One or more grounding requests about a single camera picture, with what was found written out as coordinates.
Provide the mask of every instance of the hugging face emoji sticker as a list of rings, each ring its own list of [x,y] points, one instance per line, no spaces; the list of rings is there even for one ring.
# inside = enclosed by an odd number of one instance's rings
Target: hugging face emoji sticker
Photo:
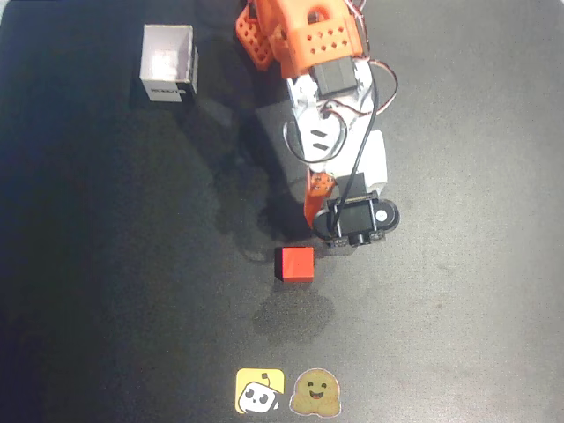
[[[290,410],[301,416],[336,417],[341,413],[339,395],[335,376],[322,368],[312,368],[298,378]]]

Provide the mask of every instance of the red block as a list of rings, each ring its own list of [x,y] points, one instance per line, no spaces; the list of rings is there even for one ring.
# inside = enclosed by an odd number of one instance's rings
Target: red block
[[[313,282],[313,247],[282,249],[282,280],[284,282]]]

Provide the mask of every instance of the black table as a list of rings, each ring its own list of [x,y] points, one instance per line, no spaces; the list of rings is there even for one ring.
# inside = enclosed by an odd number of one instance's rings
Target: black table
[[[331,421],[564,419],[559,2],[369,2],[402,221],[319,249],[309,288],[273,275],[303,167],[238,5],[111,3],[13,2],[0,26],[3,421],[313,421],[288,409],[312,367],[340,383]],[[196,108],[143,100],[144,23],[195,26]],[[285,373],[278,415],[235,411],[242,367]]]

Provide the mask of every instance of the white cardboard box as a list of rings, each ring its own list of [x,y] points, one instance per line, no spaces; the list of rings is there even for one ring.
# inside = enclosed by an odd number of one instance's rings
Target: white cardboard box
[[[198,53],[189,25],[145,25],[139,77],[151,101],[180,103],[197,93]]]

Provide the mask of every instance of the emoji sticker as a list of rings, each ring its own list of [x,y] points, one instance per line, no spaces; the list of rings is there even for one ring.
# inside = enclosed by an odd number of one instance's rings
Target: emoji sticker
[[[340,393],[334,375],[322,368],[312,368],[296,381],[290,410],[300,416],[337,417],[341,413]]]
[[[275,368],[242,368],[237,372],[235,410],[239,414],[264,414],[280,406],[284,373]]]

